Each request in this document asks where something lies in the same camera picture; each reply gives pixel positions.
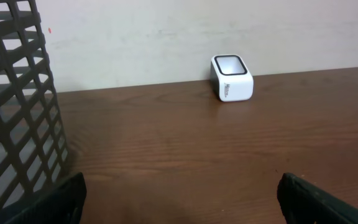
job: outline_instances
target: wood grain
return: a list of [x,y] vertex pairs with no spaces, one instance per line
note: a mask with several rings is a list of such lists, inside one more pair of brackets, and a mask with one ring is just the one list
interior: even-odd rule
[[59,93],[85,223],[285,223],[292,172],[358,208],[358,68]]

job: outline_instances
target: wall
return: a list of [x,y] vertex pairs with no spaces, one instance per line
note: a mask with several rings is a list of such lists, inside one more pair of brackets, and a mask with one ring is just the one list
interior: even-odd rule
[[358,67],[357,0],[37,1],[58,91]]

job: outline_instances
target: black object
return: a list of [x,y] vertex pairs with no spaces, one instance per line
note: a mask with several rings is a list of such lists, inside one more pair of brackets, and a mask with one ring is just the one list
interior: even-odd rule
[[0,0],[0,211],[51,187],[67,154],[35,0]]
[[0,212],[0,224],[77,224],[86,197],[82,173],[64,179],[49,193],[40,192]]
[[288,224],[358,224],[358,209],[293,174],[283,174],[277,199]]

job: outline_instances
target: small white device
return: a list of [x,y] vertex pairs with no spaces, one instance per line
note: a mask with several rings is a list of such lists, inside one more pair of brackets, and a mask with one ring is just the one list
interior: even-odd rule
[[216,55],[211,59],[211,84],[221,101],[248,100],[254,79],[238,55]]

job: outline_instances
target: wastebasket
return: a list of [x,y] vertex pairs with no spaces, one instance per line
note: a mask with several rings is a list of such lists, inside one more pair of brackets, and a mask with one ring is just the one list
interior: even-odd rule
[[0,0],[0,210],[52,186],[68,150],[34,0]]

